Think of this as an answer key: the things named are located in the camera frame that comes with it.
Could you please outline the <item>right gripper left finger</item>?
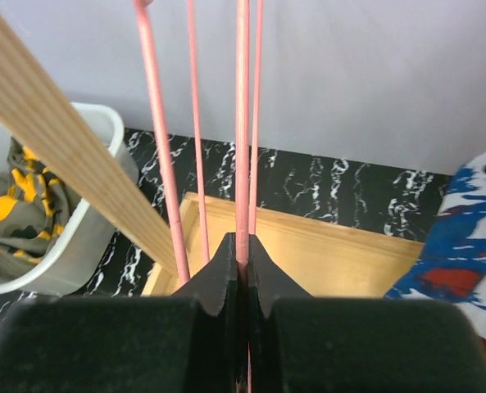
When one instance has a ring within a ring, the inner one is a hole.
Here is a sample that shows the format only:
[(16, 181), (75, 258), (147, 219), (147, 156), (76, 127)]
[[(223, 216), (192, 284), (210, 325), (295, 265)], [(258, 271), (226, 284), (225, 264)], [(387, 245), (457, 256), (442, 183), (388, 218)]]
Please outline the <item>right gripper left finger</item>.
[(233, 392), (234, 237), (172, 296), (27, 300), (0, 327), (0, 392)]

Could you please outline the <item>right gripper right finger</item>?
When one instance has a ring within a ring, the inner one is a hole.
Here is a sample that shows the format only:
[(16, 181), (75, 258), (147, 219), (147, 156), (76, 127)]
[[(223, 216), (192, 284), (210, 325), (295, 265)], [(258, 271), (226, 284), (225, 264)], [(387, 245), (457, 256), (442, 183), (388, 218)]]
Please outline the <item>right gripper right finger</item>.
[(436, 300), (314, 297), (249, 241), (255, 392), (486, 392), (469, 320)]

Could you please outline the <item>camouflage yellow trousers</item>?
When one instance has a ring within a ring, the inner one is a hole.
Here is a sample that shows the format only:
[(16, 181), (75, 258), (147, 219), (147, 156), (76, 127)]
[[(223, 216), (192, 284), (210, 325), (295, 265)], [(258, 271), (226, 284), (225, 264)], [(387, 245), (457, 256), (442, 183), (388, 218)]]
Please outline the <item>camouflage yellow trousers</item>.
[(79, 201), (28, 147), (11, 140), (7, 169), (0, 171), (0, 282), (42, 261)]

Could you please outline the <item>pink wire hanger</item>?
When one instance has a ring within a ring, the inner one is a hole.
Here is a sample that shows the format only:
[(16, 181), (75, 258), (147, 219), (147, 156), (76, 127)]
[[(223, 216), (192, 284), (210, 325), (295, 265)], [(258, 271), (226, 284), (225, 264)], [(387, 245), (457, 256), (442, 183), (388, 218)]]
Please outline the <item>pink wire hanger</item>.
[(243, 285), (248, 285), (249, 244), (249, 61), (250, 2), (236, 2), (236, 185), (235, 254)]
[[(137, 26), (139, 30), (139, 37), (143, 54), (143, 63), (148, 83), (148, 96), (152, 112), (154, 134), (158, 148), (158, 160), (161, 178), (162, 182), (164, 183), (166, 208), (169, 218), (170, 233), (172, 236), (177, 272), (180, 283), (185, 284), (190, 280), (190, 272), (188, 266), (187, 252), (185, 250), (184, 230), (182, 228), (179, 213), (175, 174), (170, 158), (170, 144), (166, 129), (166, 118), (161, 93), (161, 83), (158, 73), (158, 64), (156, 59), (155, 39), (152, 33), (151, 21), (148, 14), (148, 5), (150, 4), (151, 3), (149, 1), (135, 1), (134, 9), (136, 11)], [(207, 208), (205, 202), (205, 190), (203, 181), (202, 139), (198, 100), (198, 68), (194, 2), (187, 1), (186, 9), (188, 21), (188, 45), (193, 101), (193, 126), (197, 170), (199, 219), (202, 235), (202, 258), (203, 262), (206, 264), (210, 261), (210, 252), (207, 229)]]

